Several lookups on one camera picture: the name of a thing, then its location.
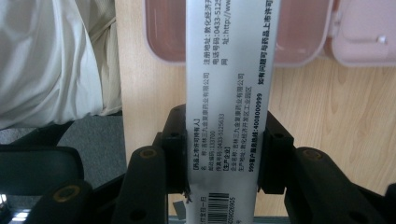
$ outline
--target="gray fabric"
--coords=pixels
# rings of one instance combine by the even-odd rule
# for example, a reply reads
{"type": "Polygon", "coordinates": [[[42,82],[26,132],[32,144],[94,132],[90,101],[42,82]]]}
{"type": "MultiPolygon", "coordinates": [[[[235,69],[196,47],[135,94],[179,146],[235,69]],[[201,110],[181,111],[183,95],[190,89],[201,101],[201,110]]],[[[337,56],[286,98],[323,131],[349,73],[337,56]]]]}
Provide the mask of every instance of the gray fabric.
{"type": "MultiPolygon", "coordinates": [[[[0,144],[7,144],[33,129],[0,131],[0,144]]],[[[61,139],[59,146],[78,150],[85,180],[94,188],[126,172],[125,145],[121,116],[87,117],[77,120],[61,139]]],[[[10,197],[11,206],[30,207],[37,198],[10,197]]]]}

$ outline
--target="hole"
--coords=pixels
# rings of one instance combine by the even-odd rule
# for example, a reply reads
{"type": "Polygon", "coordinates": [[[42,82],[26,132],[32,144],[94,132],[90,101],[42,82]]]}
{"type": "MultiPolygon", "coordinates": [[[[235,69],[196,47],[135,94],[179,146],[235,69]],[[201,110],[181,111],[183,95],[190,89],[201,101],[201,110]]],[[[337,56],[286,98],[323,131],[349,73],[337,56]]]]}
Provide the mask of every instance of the hole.
{"type": "Polygon", "coordinates": [[[142,209],[135,209],[131,212],[131,220],[132,221],[140,221],[146,217],[146,211],[142,209]]]}
{"type": "Polygon", "coordinates": [[[322,159],[322,155],[314,149],[305,149],[303,155],[309,160],[318,161],[322,159]]]}
{"type": "Polygon", "coordinates": [[[146,148],[140,152],[140,157],[144,159],[150,159],[157,156],[157,152],[152,148],[146,148]]]}
{"type": "Polygon", "coordinates": [[[53,200],[57,203],[65,203],[79,195],[81,191],[77,185],[68,185],[58,189],[52,196],[53,200]]]}
{"type": "Polygon", "coordinates": [[[354,211],[349,212],[349,216],[350,216],[350,218],[352,218],[354,221],[356,221],[358,223],[368,223],[369,222],[367,217],[359,212],[354,212],[354,211]]]}
{"type": "Polygon", "coordinates": [[[285,135],[283,135],[282,133],[276,133],[276,134],[274,134],[274,136],[276,138],[283,138],[285,135]]]}

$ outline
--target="plastic container lid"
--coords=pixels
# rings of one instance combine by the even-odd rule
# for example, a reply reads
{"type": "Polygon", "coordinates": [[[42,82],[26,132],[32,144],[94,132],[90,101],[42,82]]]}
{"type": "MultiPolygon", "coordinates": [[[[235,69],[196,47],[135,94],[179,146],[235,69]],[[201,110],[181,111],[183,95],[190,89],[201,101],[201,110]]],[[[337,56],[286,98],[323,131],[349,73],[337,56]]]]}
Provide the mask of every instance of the plastic container lid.
{"type": "MultiPolygon", "coordinates": [[[[153,55],[184,64],[186,0],[144,0],[146,39],[153,55]]],[[[275,66],[314,60],[327,37],[348,66],[396,65],[395,0],[282,0],[275,66]]]]}

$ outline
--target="wooden panel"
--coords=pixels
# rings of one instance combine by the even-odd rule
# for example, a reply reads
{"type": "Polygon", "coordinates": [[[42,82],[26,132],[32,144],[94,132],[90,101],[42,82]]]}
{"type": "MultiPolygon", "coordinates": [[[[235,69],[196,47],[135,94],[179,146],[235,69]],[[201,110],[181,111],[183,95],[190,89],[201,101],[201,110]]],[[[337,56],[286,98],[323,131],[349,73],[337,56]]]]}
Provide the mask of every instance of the wooden panel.
{"type": "MultiPolygon", "coordinates": [[[[185,69],[150,55],[142,1],[118,0],[116,7],[129,160],[135,149],[151,144],[169,110],[185,103],[185,69]]],[[[396,68],[346,68],[315,60],[275,70],[270,110],[297,147],[325,151],[353,182],[383,194],[396,182],[395,99],[396,68]]],[[[283,197],[260,193],[256,215],[286,215],[283,197]]]]}

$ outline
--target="barcode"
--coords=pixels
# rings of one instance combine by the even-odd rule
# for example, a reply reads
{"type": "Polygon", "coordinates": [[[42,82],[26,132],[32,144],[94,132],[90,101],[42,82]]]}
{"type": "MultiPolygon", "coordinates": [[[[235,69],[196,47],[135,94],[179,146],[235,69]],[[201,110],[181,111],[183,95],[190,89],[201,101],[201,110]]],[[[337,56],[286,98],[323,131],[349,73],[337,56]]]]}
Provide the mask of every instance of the barcode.
{"type": "Polygon", "coordinates": [[[227,193],[209,193],[207,223],[227,223],[229,202],[227,193]]]}

